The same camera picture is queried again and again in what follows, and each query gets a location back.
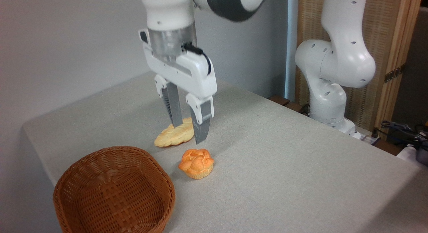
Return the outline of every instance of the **black cable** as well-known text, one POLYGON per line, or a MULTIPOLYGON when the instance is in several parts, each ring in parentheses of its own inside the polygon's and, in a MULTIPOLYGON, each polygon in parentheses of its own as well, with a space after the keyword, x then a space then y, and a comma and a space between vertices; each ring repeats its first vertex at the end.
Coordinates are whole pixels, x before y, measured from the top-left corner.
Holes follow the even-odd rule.
POLYGON ((394 136, 391 136, 391 135, 390 135, 390 134, 388 134, 388 133, 385 133, 385 132, 381 131, 379 128, 375 128, 375 129, 376 129, 378 132, 380 132, 380 133, 382 133, 382 134, 385 134, 386 136, 391 137, 391 138, 392 138, 392 139, 394 139, 394 140, 402 141, 402 142, 404 142, 404 143, 411 144, 411 145, 413 145, 413 146, 420 147, 420 148, 424 149, 425 151, 428 151, 428 148, 425 148, 425 145, 424 145, 423 143, 420 143, 420 141, 418 141, 418 140, 416 140, 416 141, 409 141, 409 140, 404 140, 404 139, 396 138, 396 137, 394 137, 394 136))
POLYGON ((197 55, 204 55, 205 59, 207 60, 207 64, 208 64, 208 74, 209 75, 211 73, 211 62, 210 59, 208 58, 208 56, 204 53, 204 51, 202 49, 200 49, 199 47, 195 47, 193 46, 192 42, 187 42, 185 44, 183 44, 183 49, 196 53, 197 55))
POLYGON ((202 52, 202 55, 204 55, 204 57, 206 58, 206 60, 207 60, 207 64, 208 64, 208 74, 207 75, 209 75, 210 73, 211 73, 211 62, 210 62, 210 59, 208 58, 208 56, 205 54, 205 53, 203 53, 202 52))

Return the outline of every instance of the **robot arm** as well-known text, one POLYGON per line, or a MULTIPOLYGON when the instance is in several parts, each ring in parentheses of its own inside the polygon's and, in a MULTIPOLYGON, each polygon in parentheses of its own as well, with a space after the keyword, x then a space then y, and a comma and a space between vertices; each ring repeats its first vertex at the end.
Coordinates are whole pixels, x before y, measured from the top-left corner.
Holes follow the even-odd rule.
POLYGON ((365 0, 324 0, 321 24, 331 42, 306 40, 295 55, 309 86, 310 117, 353 136, 355 125, 344 118, 341 85, 364 87, 376 68, 362 38, 364 6, 365 0))
POLYGON ((214 67, 197 48, 194 6, 213 11, 231 21, 244 21, 263 0, 142 0, 147 29, 140 31, 144 54, 156 73, 155 84, 174 127, 182 124, 177 87, 188 92, 196 143, 208 135, 214 117, 213 94, 217 91, 214 67))
POLYGON ((194 0, 196 5, 231 21, 245 21, 252 17, 264 0, 194 0))

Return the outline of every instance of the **wooden panel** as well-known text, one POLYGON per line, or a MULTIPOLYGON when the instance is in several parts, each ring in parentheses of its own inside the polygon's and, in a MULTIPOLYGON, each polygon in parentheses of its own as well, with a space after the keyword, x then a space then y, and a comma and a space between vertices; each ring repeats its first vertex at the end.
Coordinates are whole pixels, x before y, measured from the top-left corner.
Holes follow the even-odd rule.
MULTIPOLYGON (((390 56, 388 58, 388 71, 386 71, 386 73, 405 63, 416 23, 417 13, 419 12, 419 5, 420 0, 401 0, 392 41, 393 46, 391 47, 390 56)), ((380 127, 380 123, 383 120, 392 119, 401 79, 402 76, 400 75, 383 85, 381 94, 382 103, 379 105, 379 110, 376 114, 375 127, 380 127)))

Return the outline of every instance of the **bread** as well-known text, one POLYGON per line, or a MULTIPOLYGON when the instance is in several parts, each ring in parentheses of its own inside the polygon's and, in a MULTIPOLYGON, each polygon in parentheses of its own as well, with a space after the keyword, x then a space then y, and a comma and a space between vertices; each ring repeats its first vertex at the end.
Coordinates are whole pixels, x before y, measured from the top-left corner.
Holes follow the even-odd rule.
POLYGON ((214 160, 206 149, 189 149, 182 157, 179 169, 184 171, 188 177, 199 180, 213 169, 214 160))
POLYGON ((183 124, 174 128, 172 124, 164 129, 154 140, 154 145, 158 147, 167 147, 170 145, 179 145, 189 141, 194 136, 193 124, 191 118, 183 119, 183 124))

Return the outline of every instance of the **wicker basket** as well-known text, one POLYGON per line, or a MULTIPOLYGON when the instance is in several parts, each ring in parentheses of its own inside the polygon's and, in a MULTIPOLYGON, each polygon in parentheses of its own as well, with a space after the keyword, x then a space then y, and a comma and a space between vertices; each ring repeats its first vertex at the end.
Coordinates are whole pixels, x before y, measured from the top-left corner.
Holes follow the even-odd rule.
POLYGON ((115 146, 81 158, 61 176, 53 202, 63 232, 162 232, 176 195, 148 152, 115 146))

